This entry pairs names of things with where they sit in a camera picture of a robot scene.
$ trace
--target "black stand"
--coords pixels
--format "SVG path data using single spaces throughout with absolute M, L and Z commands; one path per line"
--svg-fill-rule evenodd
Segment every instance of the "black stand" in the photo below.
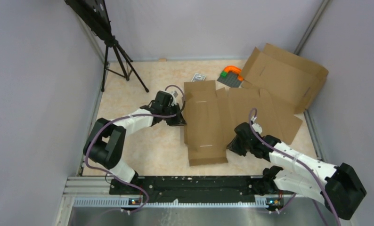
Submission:
M 126 81 L 130 80 L 130 74 L 131 74 L 131 72 L 134 72 L 134 74 L 137 76 L 138 80 L 140 81 L 141 85 L 143 85 L 144 89 L 148 93 L 149 89 L 144 84 L 144 82 L 141 80 L 140 76 L 137 74 L 137 72 L 134 69 L 133 65 L 131 65 L 131 62 L 133 62 L 133 60 L 130 59 L 130 57 L 129 57 L 129 55 L 127 55 L 126 51 L 124 51 L 124 49 L 119 45 L 119 42 L 115 39 L 115 36 L 112 36 L 111 40 L 104 41 L 104 43 L 105 43 L 106 47 L 105 47 L 104 73 L 102 75 L 101 91 L 104 92 L 104 90 L 105 90 L 104 86 L 105 86 L 105 72 L 106 71 L 110 71 L 110 72 L 112 72 L 114 74 L 117 74 L 117 75 L 119 75 L 121 77 L 124 77 L 126 79 Z M 118 72 L 115 72 L 115 71 L 113 71 L 113 70 L 111 70 L 111 69 L 108 68 L 109 67 L 109 63 L 108 63 L 108 51 L 109 51 L 109 48 L 113 48 L 114 49 L 116 58 L 118 59 L 118 62 L 121 65 L 123 74 L 119 74 Z M 125 69 L 125 67 L 123 65 L 121 56 L 119 55 L 119 52 L 122 54 L 122 56 L 125 59 L 126 63 L 130 66 L 131 70 L 128 73 L 127 73 L 127 71 L 126 71 L 126 69 Z
M 106 48 L 105 48 L 105 60 L 104 60 L 104 74 L 102 76 L 102 86 L 101 91 L 104 92 L 105 86 L 105 73 L 106 71 L 110 71 L 115 73 L 119 76 L 122 76 L 128 81 L 130 79 L 131 72 L 137 76 L 138 80 L 140 81 L 141 85 L 143 85 L 145 91 L 148 93 L 149 90 L 144 82 L 141 80 L 140 76 L 137 74 L 136 70 L 134 69 L 131 62 L 133 62 L 124 49 L 119 45 L 119 42 L 115 39 L 115 36 L 112 35 L 112 28 L 110 25 L 108 13 L 105 6 L 104 0 L 65 0 L 66 4 L 68 4 L 77 15 L 91 28 L 91 30 L 101 39 L 104 41 Z M 108 50 L 109 48 L 113 48 L 116 58 L 118 59 L 119 64 L 121 65 L 123 74 L 119 74 L 114 72 L 108 68 Z M 126 69 L 123 65 L 121 55 L 125 59 L 128 66 L 130 66 L 131 70 L 129 73 L 126 72 Z

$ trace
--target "white wall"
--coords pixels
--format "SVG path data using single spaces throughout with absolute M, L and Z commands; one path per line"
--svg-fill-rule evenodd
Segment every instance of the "white wall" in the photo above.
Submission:
M 333 1 L 301 55 L 330 71 L 309 111 L 326 158 L 352 165 L 367 190 L 359 225 L 374 225 L 374 0 Z
M 107 0 L 106 7 L 133 60 L 240 59 L 266 42 L 294 51 L 321 2 Z M 116 60 L 112 50 L 109 58 Z
M 101 73 L 62 0 L 0 0 L 0 226 L 53 224 Z

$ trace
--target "perforated metal strip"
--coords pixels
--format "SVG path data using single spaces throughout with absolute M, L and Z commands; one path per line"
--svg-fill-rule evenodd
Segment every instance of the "perforated metal strip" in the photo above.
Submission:
M 179 203 L 174 202 L 147 203 L 147 208 L 267 208 L 266 198 L 255 198 L 256 202 L 234 203 Z M 129 205 L 129 198 L 123 197 L 75 197 L 74 207 L 120 207 L 133 208 Z

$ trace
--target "floor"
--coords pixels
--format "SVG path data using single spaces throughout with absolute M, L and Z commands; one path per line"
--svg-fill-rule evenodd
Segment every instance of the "floor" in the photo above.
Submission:
M 183 83 L 191 81 L 195 73 L 206 75 L 206 80 L 216 80 L 225 66 L 242 68 L 244 63 L 245 60 L 135 62 L 133 66 L 150 92 L 144 91 L 134 74 L 130 81 L 126 81 L 109 72 L 98 118 L 114 119 L 130 114 L 140 106 L 147 105 L 155 98 L 157 91 L 164 90 L 169 84 L 183 88 Z M 111 63 L 110 69 L 120 73 L 122 71 L 118 63 Z M 216 82 L 216 86 L 217 89 L 226 87 L 219 82 Z M 303 124 L 291 147 L 316 158 L 304 116 L 297 116 L 303 119 Z M 252 154 L 243 157 L 227 150 L 229 163 L 189 167 L 183 128 L 169 127 L 165 122 L 130 135 L 125 140 L 122 159 L 142 176 L 262 175 L 263 169 L 271 166 L 269 162 L 257 159 Z M 101 176 L 104 173 L 85 168 L 83 175 Z

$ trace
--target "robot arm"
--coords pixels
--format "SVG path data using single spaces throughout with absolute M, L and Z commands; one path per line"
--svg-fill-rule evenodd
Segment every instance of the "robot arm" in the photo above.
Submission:
M 175 114 L 174 117 L 166 118 L 166 123 L 169 126 L 185 125 L 186 121 L 181 114 L 182 109 L 175 101 L 176 94 L 176 92 L 159 91 L 155 100 L 151 101 L 149 105 L 140 107 L 140 109 L 129 114 L 128 118 L 107 127 L 93 144 L 89 158 L 103 165 L 113 175 L 117 175 L 120 179 L 129 183 L 137 173 L 121 159 L 125 138 L 140 129 L 159 123 L 164 119 L 160 116 Z M 109 122 L 104 118 L 96 121 L 83 149 L 85 155 L 94 136 Z M 103 138 L 108 137 L 108 142 L 103 141 Z
M 366 196 L 366 190 L 359 177 L 348 164 L 342 163 L 341 166 L 335 166 L 318 161 L 293 150 L 271 135 L 262 137 L 266 143 L 275 149 L 294 157 L 293 159 L 287 158 L 260 142 L 252 133 L 250 124 L 246 122 L 237 126 L 235 132 L 237 136 L 228 145 L 229 150 L 239 155 L 246 155 L 248 150 L 255 157 L 263 158 L 277 165 L 270 169 L 264 169 L 264 184 L 255 186 L 259 194 L 274 190 L 291 191 L 324 203 L 330 210 L 311 173 L 297 162 L 301 161 L 309 166 L 319 178 L 321 186 L 325 188 L 340 218 L 349 220 Z

